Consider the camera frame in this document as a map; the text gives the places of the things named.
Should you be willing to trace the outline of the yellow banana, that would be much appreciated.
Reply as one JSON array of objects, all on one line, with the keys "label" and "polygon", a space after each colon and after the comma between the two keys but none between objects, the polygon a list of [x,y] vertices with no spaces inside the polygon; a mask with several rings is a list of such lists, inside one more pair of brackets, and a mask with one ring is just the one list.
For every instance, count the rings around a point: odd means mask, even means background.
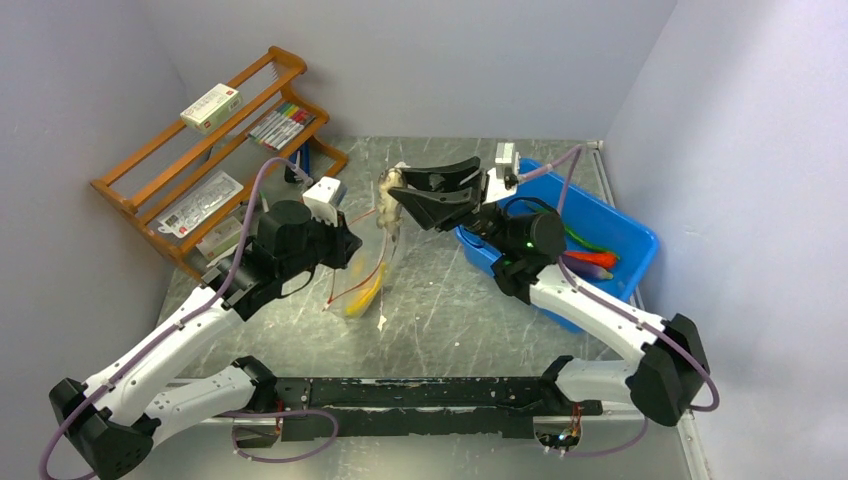
[{"label": "yellow banana", "polygon": [[349,294],[343,305],[345,316],[357,318],[365,313],[381,291],[387,269],[387,263],[381,262],[364,283]]}]

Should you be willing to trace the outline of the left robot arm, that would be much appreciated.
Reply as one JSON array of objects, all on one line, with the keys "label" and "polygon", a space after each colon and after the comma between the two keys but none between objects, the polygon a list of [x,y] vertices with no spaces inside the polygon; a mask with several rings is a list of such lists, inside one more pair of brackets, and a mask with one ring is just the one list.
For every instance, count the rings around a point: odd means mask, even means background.
[{"label": "left robot arm", "polygon": [[49,400],[65,437],[100,479],[119,479],[174,434],[231,411],[254,416],[277,408],[277,378],[253,356],[183,387],[166,385],[201,349],[284,298],[286,282],[319,265],[344,269],[362,241],[334,211],[316,217],[299,201],[275,203],[258,229],[244,228],[235,252],[168,320],[101,372],[65,378]]}]

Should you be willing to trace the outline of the grey fish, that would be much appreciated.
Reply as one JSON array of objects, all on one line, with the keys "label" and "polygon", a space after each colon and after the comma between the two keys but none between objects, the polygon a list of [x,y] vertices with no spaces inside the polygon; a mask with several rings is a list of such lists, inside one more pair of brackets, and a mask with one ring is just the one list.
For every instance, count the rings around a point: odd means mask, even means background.
[{"label": "grey fish", "polygon": [[401,161],[391,168],[384,170],[378,177],[378,202],[376,205],[376,224],[383,229],[393,243],[397,243],[402,223],[402,205],[389,193],[391,188],[405,188],[407,182],[403,177],[403,170],[408,165]]}]

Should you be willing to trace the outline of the green chili pepper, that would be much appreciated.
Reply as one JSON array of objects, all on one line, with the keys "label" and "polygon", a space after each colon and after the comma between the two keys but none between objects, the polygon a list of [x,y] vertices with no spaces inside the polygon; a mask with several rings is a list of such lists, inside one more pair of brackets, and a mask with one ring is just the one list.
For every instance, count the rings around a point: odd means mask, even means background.
[{"label": "green chili pepper", "polygon": [[609,255],[613,256],[614,258],[619,259],[619,255],[617,253],[615,253],[613,250],[608,249],[608,248],[603,247],[603,246],[600,246],[596,243],[593,243],[593,242],[587,240],[586,238],[581,236],[579,233],[577,233],[574,229],[572,229],[568,225],[565,225],[565,231],[566,231],[566,235],[572,241],[574,241],[575,243],[577,243],[579,246],[583,247],[587,251],[594,252],[594,253],[609,254]]}]

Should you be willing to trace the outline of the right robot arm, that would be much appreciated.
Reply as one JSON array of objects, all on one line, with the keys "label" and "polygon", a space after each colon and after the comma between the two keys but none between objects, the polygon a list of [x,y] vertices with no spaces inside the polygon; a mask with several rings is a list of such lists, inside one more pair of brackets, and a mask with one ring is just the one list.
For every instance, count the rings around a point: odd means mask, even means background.
[{"label": "right robot arm", "polygon": [[639,309],[566,264],[568,177],[557,163],[514,158],[483,168],[477,157],[452,165],[386,170],[384,193],[424,230],[461,230],[494,254],[490,274],[506,296],[548,311],[601,340],[614,361],[564,360],[539,391],[550,413],[576,402],[612,401],[634,406],[657,424],[673,426],[721,396],[693,320]]}]

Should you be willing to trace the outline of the clear zip top bag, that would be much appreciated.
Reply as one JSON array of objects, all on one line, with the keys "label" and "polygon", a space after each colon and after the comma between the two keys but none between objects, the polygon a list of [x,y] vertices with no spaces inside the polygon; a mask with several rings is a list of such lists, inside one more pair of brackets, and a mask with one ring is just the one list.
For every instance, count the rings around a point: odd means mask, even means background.
[{"label": "clear zip top bag", "polygon": [[335,270],[333,272],[331,277],[330,294],[324,304],[324,311],[329,311],[340,317],[351,318],[345,316],[343,313],[343,305],[345,301],[349,294],[356,287],[361,286],[381,262],[386,262],[388,269],[386,271],[382,289],[377,294],[373,302],[382,293],[384,287],[389,281],[392,270],[394,269],[394,264],[396,263],[396,257],[400,251],[399,242],[401,236],[399,235],[397,243],[393,243],[389,235],[383,229],[377,227],[377,202],[378,200],[372,209],[362,215],[359,215],[353,221],[348,223],[351,231],[362,239],[363,245],[355,253],[346,269]]}]

